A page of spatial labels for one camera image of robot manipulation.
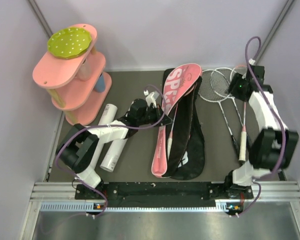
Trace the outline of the pink white badminton racket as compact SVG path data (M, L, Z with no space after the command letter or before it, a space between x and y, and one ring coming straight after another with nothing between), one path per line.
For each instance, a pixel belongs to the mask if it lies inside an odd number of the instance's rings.
M177 115L177 108L175 109L175 112L174 112L173 123L172 123L171 130L170 130L170 133L169 133L168 139L167 139L167 145L166 145L167 146L167 150L166 150L167 160L169 160L169 158L170 158L170 153L171 153L171 148L172 148L172 143L173 143L173 129L175 126L176 115Z

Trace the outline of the pink sport racket bag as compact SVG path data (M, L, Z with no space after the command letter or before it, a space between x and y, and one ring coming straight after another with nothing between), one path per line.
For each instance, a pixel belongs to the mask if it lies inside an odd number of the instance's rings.
M189 181L205 167L205 139L196 110L202 83L202 68L187 63L164 71L162 94L164 113L171 119L177 109L172 146L167 160L167 141L172 124L159 127L151 173L157 178Z

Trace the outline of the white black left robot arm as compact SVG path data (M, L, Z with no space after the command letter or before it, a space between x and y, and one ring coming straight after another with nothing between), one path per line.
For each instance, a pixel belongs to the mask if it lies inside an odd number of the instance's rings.
M94 158L98 146L132 137L138 130L163 127L173 123L156 103L147 103L138 98L132 102L128 111L120 118L105 125L72 126L66 137L58 145L55 164L61 160L74 176L86 186L92 198L99 198L104 191L102 179L96 173L97 160Z

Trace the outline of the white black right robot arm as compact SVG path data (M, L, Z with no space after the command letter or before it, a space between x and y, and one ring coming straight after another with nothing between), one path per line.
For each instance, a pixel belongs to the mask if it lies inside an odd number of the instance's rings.
M244 193L254 180L266 179L291 163L299 134L289 130L274 102L274 92L264 83L264 66L248 64L245 75L235 74L227 91L252 108L259 134L248 151L248 159L225 178L223 192L229 198Z

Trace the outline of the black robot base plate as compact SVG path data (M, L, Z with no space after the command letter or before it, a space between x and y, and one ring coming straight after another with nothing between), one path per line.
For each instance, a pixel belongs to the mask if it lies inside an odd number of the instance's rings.
M251 187L226 187L223 182L108 182L97 187L109 207L213 207L215 200L242 202L254 198Z

